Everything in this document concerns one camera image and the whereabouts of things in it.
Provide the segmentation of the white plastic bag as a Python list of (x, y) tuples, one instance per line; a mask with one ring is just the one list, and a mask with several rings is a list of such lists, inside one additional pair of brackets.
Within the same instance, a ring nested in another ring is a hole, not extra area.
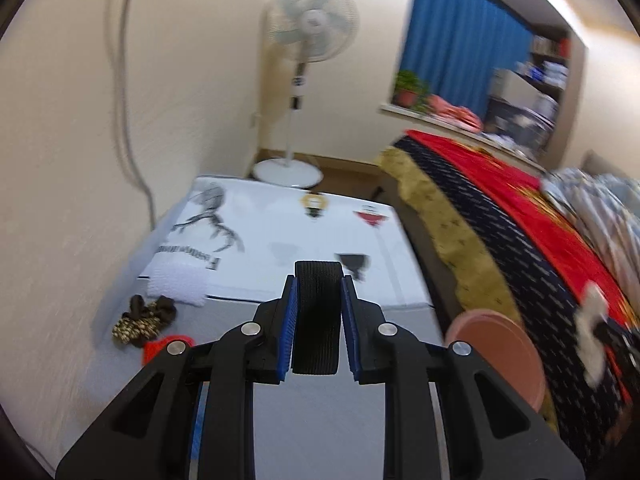
[(604, 345), (594, 331), (608, 318), (608, 300), (595, 282), (585, 284), (580, 306), (574, 315), (577, 338), (577, 355), (585, 369), (585, 381), (596, 390), (605, 372)]

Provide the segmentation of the purple textured cloth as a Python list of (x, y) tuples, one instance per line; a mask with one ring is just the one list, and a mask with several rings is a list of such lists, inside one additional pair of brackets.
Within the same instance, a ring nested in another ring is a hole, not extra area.
[(177, 304), (203, 307), (207, 281), (205, 263), (183, 254), (161, 252), (150, 263), (146, 294), (150, 298), (164, 296)]

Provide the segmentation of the pink plastic trash bin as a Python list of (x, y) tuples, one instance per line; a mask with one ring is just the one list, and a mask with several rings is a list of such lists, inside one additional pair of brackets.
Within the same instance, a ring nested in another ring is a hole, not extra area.
[(445, 335), (445, 344), (464, 341), (539, 412), (546, 394), (546, 378), (538, 352), (518, 324), (505, 315), (475, 309), (458, 315)]

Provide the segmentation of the red paper piece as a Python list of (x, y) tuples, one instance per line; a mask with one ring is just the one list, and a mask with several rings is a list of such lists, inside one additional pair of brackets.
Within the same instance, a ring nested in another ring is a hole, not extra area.
[(162, 339), (147, 341), (142, 347), (142, 366), (147, 366), (168, 344), (175, 341), (183, 342), (187, 347), (193, 347), (195, 341), (184, 335), (170, 335)]

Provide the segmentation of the leopard print scrunchie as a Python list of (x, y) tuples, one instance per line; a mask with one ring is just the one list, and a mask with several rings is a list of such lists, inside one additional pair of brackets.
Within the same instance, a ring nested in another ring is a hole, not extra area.
[(113, 326), (112, 338), (122, 346), (143, 348), (147, 342), (157, 340), (176, 317), (174, 300), (160, 296), (147, 304), (142, 296), (134, 295), (129, 300), (129, 310)]

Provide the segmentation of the striped blue grey duvet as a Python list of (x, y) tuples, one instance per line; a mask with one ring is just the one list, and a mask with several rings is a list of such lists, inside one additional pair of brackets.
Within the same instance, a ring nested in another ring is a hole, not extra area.
[(540, 190), (597, 253), (638, 311), (639, 181), (565, 168), (545, 174)]

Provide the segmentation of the bed with red blanket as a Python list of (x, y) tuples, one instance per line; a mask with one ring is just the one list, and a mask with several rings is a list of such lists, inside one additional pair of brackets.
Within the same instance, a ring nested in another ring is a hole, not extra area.
[(481, 148), (409, 131), (382, 151), (378, 166), (431, 237), (456, 280), (463, 310), (500, 312), (523, 325), (541, 358), (550, 392), (544, 414), (587, 468), (614, 448), (630, 382), (613, 351), (604, 377), (589, 387), (577, 351), (575, 315), (588, 283), (604, 293), (608, 314), (639, 325), (627, 298), (578, 232), (553, 211), (537, 178)]

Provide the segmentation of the low table with cloth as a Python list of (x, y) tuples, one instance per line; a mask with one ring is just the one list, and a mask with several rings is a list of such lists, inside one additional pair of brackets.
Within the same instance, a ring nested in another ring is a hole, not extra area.
[(378, 479), (385, 389), (350, 374), (342, 281), (388, 322), (442, 343), (431, 296), (393, 210), (350, 198), (232, 179), (195, 180), (155, 254), (206, 264), (203, 307), (186, 304), (180, 330), (209, 344), (250, 322), (260, 304), (297, 281), (288, 371), (256, 384), (252, 479)]

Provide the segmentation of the wooden bookshelf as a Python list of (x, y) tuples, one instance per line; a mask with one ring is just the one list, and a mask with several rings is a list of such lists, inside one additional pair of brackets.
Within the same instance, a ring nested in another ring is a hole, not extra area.
[(582, 96), (587, 49), (568, 25), (533, 24), (527, 67), (522, 77), (555, 102), (553, 132), (542, 151), (541, 165), (560, 166)]

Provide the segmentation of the dark plastic storage bin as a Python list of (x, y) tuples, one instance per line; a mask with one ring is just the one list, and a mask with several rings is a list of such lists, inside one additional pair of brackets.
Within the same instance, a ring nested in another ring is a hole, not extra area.
[(484, 133), (507, 136), (518, 146), (537, 154), (547, 148), (553, 130), (550, 120), (530, 108), (494, 98), (488, 101)]

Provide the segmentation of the pink folded clothes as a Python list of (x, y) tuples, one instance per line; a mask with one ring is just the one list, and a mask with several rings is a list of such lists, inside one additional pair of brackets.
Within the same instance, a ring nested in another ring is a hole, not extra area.
[(427, 105), (432, 114), (437, 118), (449, 122), (451, 125), (472, 133), (483, 131), (483, 122), (480, 118), (464, 106), (455, 106), (444, 100), (440, 96), (431, 94), (427, 98)]

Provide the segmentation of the grey storage box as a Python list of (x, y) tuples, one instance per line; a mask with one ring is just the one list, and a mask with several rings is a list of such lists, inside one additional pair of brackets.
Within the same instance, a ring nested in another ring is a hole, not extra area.
[(496, 68), (491, 78), (489, 96), (509, 105), (532, 110), (540, 92), (520, 74), (505, 68)]

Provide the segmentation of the potted green plant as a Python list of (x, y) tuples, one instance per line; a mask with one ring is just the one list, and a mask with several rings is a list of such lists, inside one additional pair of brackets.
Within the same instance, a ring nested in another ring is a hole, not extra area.
[(411, 70), (400, 70), (395, 78), (392, 103), (408, 110), (426, 107), (430, 85)]

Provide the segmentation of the blue curtain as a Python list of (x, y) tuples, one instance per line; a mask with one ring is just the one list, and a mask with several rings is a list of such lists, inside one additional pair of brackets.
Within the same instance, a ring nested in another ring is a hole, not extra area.
[(532, 40), (529, 26), (497, 0), (413, 0), (399, 68), (483, 117), (494, 71), (525, 62)]

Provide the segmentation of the white standing fan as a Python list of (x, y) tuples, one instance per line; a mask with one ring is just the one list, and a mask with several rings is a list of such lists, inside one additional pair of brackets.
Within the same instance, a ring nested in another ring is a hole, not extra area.
[[(294, 63), (288, 92), (288, 120), (302, 111), (308, 67), (329, 61), (355, 39), (358, 12), (354, 0), (270, 0), (262, 34), (277, 54)], [(282, 156), (256, 162), (252, 176), (264, 183), (309, 190), (323, 180), (321, 169), (294, 155), (293, 136), (286, 135)]]

